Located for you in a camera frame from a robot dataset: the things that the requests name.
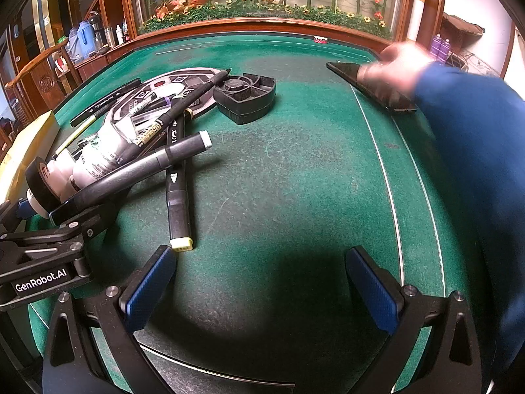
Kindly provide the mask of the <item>blue sleeved forearm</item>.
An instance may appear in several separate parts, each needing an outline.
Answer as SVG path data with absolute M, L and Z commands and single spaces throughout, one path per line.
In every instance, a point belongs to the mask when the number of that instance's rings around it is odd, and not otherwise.
M 524 344 L 524 101 L 500 78 L 432 63 L 415 103 L 483 243 L 496 302 L 493 366 L 504 371 Z

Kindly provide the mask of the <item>person's bare hand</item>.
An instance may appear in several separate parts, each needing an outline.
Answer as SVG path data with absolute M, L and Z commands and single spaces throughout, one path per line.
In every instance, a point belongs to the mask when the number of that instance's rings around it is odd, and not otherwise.
M 410 96 L 425 69 L 435 59 L 421 45 L 396 42 L 380 53 L 380 60 L 362 65 L 358 80 L 367 85 L 389 85 L 395 91 Z

